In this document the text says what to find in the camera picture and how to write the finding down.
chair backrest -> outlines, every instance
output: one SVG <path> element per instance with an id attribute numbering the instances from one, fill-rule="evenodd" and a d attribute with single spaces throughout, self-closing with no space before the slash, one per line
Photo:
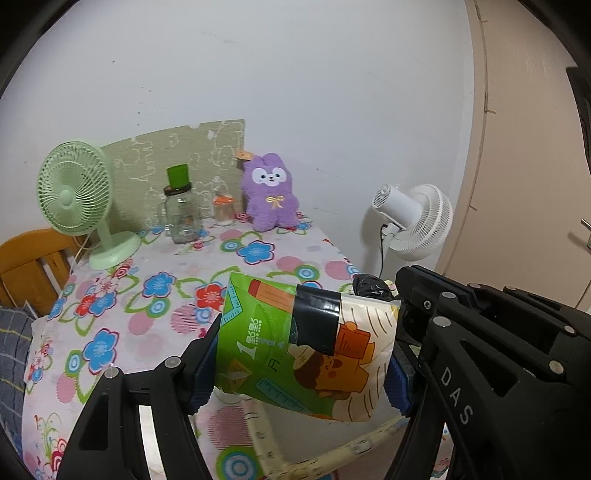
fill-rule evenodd
<path id="1" fill-rule="evenodd" d="M 0 304 L 20 307 L 28 300 L 40 315 L 47 315 L 59 292 L 47 277 L 41 259 L 63 288 L 70 273 L 65 249 L 76 254 L 74 238 L 51 228 L 23 233 L 0 245 Z"/>

floral tablecloth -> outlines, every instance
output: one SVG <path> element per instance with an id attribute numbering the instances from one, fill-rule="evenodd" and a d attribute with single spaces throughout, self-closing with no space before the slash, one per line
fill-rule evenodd
<path id="1" fill-rule="evenodd" d="M 227 227 L 206 220 L 200 241 L 190 245 L 173 244 L 157 228 L 141 232 L 140 249 L 109 271 L 93 271 L 82 261 L 46 323 L 37 325 L 31 345 L 22 446 L 33 475 L 55 478 L 73 426 L 105 367 L 152 369 L 205 335 L 222 309 L 231 272 L 349 290 L 358 270 L 310 219 L 298 217 L 295 229 L 266 233 L 254 232 L 245 215 Z M 248 475 L 237 478 L 262 478 L 240 406 L 213 395 L 196 426 L 214 477 L 233 480 L 227 464 L 246 461 Z M 150 456 L 150 466 L 158 463 Z M 156 470 L 153 478 L 162 478 Z"/>

fan grille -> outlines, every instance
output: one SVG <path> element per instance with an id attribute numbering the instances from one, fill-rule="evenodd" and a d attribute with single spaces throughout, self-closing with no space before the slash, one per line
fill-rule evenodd
<path id="1" fill-rule="evenodd" d="M 421 203 L 423 212 L 410 229 L 394 236 L 390 248 L 404 260 L 417 261 L 431 255 L 443 243 L 452 227 L 453 209 L 435 185 L 419 185 L 408 195 Z"/>
<path id="2" fill-rule="evenodd" d="M 379 210 L 381 207 L 384 206 L 384 203 L 386 203 L 386 200 L 388 200 L 388 197 L 390 196 L 391 188 L 392 187 L 390 185 L 384 183 L 382 187 L 378 190 L 378 192 L 375 194 L 373 201 L 375 209 Z"/>
<path id="3" fill-rule="evenodd" d="M 83 235 L 106 217 L 112 201 L 108 162 L 101 150 L 82 142 L 51 151 L 37 177 L 37 200 L 53 228 Z"/>

door frame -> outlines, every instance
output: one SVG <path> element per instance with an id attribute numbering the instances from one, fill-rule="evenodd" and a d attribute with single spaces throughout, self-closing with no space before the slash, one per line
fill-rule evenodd
<path id="1" fill-rule="evenodd" d="M 462 180 L 452 228 L 447 240 L 443 245 L 435 270 L 445 275 L 456 252 L 457 243 L 462 234 L 468 211 L 471 208 L 470 202 L 476 185 L 476 178 L 480 166 L 482 155 L 482 146 L 486 129 L 486 117 L 489 115 L 487 110 L 487 91 L 488 91 L 488 71 L 486 64 L 486 42 L 478 0 L 465 0 L 468 22 L 470 25 L 470 34 L 472 36 L 472 52 L 474 61 L 474 106 L 472 115 L 472 130 L 470 133 L 470 143 L 466 159 L 466 170 Z M 587 311 L 591 307 L 591 281 L 587 285 L 583 295 L 577 302 L 576 307 L 579 310 Z"/>

black tape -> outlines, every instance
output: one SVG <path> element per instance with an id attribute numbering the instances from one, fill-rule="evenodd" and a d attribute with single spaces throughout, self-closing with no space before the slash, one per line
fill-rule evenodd
<path id="1" fill-rule="evenodd" d="M 295 297 L 290 342 L 311 346 L 328 356 L 334 355 L 340 293 L 298 285 Z"/>

